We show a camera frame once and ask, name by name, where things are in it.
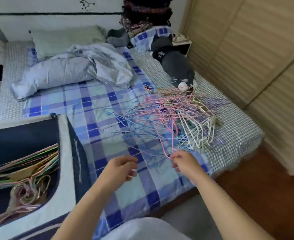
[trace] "headboard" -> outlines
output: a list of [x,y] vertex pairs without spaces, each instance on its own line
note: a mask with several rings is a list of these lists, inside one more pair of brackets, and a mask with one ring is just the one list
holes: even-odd
[[0,28],[9,41],[31,40],[30,30],[119,29],[122,5],[123,0],[0,0]]

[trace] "wardrobe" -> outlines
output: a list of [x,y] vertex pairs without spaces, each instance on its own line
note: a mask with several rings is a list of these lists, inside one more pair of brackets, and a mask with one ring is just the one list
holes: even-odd
[[294,175],[294,0],[190,0],[188,59],[266,133]]

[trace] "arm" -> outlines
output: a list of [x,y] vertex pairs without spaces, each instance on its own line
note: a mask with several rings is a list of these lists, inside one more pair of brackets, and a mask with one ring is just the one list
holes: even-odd
[[137,158],[121,156],[110,160],[101,175],[69,213],[52,240],[91,240],[103,208],[111,194],[125,181],[137,176]]
[[224,240],[273,239],[203,171],[192,154],[178,151],[171,159],[173,168],[196,185]]

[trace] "pile of clothes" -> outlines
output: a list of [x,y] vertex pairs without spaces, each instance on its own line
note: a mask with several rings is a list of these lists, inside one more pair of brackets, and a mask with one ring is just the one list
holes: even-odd
[[125,0],[120,23],[132,39],[153,26],[171,26],[172,0]]

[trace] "hand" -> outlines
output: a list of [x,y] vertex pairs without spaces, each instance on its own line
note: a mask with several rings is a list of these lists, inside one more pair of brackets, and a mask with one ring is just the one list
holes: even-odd
[[196,158],[189,152],[177,151],[174,154],[171,154],[170,158],[173,161],[173,168],[175,168],[177,172],[181,172],[193,182],[196,182],[199,173],[204,172]]
[[95,184],[99,184],[108,193],[116,191],[125,181],[137,176],[137,173],[132,171],[138,168],[137,162],[136,157],[126,155],[111,159]]

